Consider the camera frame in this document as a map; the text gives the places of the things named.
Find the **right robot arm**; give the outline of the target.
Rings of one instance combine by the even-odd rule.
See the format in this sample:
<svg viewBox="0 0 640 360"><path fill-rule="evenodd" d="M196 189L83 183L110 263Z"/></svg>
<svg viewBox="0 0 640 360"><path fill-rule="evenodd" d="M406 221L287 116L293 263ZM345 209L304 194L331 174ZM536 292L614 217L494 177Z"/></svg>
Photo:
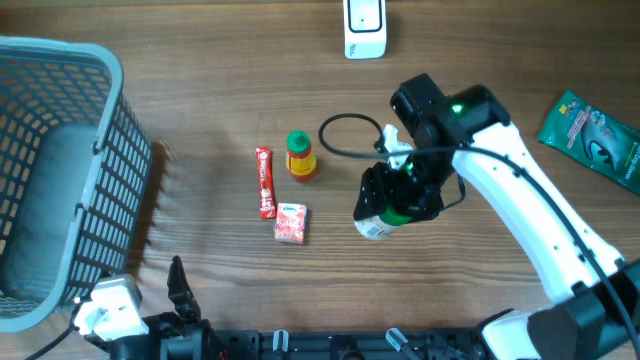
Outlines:
<svg viewBox="0 0 640 360"><path fill-rule="evenodd" d="M639 330L639 267L597 235L529 154L506 109L484 86L452 96L418 75L391 106L412 137L387 127L384 161L367 169L354 211L358 231L382 240L400 227L436 218L452 175L488 201L525 251L550 305L510 312L480 330L497 359L596 359Z"/></svg>

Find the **red pink small carton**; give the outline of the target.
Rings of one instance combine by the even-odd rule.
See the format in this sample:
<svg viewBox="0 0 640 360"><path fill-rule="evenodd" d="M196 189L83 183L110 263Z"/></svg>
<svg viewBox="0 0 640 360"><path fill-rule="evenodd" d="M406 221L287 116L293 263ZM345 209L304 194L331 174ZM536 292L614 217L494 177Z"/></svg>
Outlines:
<svg viewBox="0 0 640 360"><path fill-rule="evenodd" d="M274 238L278 242L302 245L305 239L308 209L303 204L279 203L274 224Z"/></svg>

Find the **red snack bar wrapper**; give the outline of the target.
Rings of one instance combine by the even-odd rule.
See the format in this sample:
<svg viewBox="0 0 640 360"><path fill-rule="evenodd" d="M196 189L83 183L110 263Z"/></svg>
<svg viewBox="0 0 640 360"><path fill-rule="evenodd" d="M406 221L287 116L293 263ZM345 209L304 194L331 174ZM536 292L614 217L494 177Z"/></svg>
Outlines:
<svg viewBox="0 0 640 360"><path fill-rule="evenodd" d="M259 211L261 219L273 219L277 214L272 176L272 150L259 146L255 150L259 176Z"/></svg>

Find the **green lid glass jar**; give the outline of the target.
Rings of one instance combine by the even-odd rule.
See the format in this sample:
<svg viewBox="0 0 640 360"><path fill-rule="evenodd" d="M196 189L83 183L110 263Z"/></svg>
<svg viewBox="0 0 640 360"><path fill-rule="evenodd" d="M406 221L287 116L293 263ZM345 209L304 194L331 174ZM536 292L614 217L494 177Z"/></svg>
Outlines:
<svg viewBox="0 0 640 360"><path fill-rule="evenodd" d="M362 220L355 220L358 232L369 240L385 240L393 232L408 224L410 216L400 214L395 207L387 205L379 214Z"/></svg>

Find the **red yellow sauce bottle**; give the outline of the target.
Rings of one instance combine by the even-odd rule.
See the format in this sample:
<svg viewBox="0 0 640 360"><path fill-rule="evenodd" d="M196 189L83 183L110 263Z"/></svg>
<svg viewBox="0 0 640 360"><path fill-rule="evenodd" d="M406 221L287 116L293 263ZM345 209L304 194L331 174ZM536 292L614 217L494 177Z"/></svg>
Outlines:
<svg viewBox="0 0 640 360"><path fill-rule="evenodd" d="M286 167L299 182L311 180L317 171L317 160L309 136L301 130L292 131L286 140Z"/></svg>

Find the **green 3M product pack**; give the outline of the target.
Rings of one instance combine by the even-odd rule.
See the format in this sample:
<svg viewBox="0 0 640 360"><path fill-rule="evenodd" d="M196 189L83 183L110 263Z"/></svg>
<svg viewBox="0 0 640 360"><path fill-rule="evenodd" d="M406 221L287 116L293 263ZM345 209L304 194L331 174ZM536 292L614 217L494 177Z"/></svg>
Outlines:
<svg viewBox="0 0 640 360"><path fill-rule="evenodd" d="M567 90L552 106L537 140L639 193L639 131Z"/></svg>

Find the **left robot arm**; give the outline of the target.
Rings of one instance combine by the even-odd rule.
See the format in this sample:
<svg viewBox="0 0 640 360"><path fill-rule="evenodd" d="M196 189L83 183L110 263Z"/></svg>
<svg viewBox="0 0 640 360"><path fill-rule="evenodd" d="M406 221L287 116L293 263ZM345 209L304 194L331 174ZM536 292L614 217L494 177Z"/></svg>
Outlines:
<svg viewBox="0 0 640 360"><path fill-rule="evenodd" d="M179 256L172 258L167 278L173 312L148 316L149 332L109 343L111 359L225 360L228 351L216 336L191 290Z"/></svg>

